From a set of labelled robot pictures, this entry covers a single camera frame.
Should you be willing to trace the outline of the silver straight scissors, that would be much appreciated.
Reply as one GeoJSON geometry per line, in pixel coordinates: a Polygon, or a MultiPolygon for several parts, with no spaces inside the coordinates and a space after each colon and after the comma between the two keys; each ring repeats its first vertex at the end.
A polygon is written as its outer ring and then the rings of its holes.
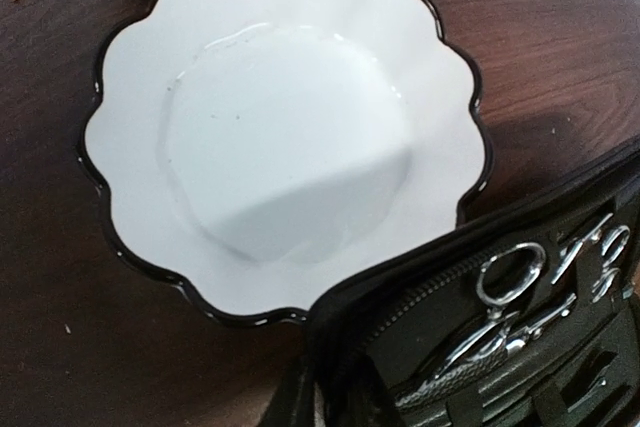
{"type": "Polygon", "coordinates": [[[476,282],[476,294],[487,307],[486,321],[445,357],[442,364],[433,371],[431,381],[439,380],[457,367],[477,364],[496,352],[507,352],[511,355],[526,346],[530,340],[537,340],[548,324],[571,313],[577,300],[575,293],[570,293],[559,306],[548,309],[534,322],[523,325],[511,333],[514,323],[520,317],[520,311],[513,310],[512,306],[538,280],[546,260],[546,251],[540,244],[524,242],[493,255],[482,264],[476,282]],[[484,280],[491,267],[501,258],[519,251],[530,251],[533,254],[533,260],[527,264],[523,277],[514,288],[497,297],[487,294],[484,280]]]}

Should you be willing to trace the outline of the black zippered tool case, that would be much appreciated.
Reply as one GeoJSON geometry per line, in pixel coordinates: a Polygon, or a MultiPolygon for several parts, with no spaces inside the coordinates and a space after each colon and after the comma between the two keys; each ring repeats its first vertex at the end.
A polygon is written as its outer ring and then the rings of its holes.
{"type": "MultiPolygon", "coordinates": [[[[484,280],[497,297],[533,260],[519,251],[484,280]]],[[[331,289],[311,309],[306,351],[263,417],[266,426],[613,426],[639,407],[639,142],[630,139],[538,194],[479,218],[404,259],[331,289]],[[547,260],[513,310],[511,333],[559,306],[551,284],[559,244],[612,211],[631,228],[620,274],[596,304],[576,300],[509,355],[496,352],[439,380],[433,371],[486,321],[476,294],[482,264],[536,242],[547,260]]]]}

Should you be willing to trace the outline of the silver thinning scissors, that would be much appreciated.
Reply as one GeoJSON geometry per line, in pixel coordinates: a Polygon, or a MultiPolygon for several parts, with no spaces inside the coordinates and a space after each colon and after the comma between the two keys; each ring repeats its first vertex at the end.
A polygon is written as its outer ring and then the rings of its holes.
{"type": "Polygon", "coordinates": [[[600,302],[621,272],[618,262],[630,237],[631,228],[612,211],[590,217],[559,244],[551,284],[571,287],[581,305],[600,302]]]}

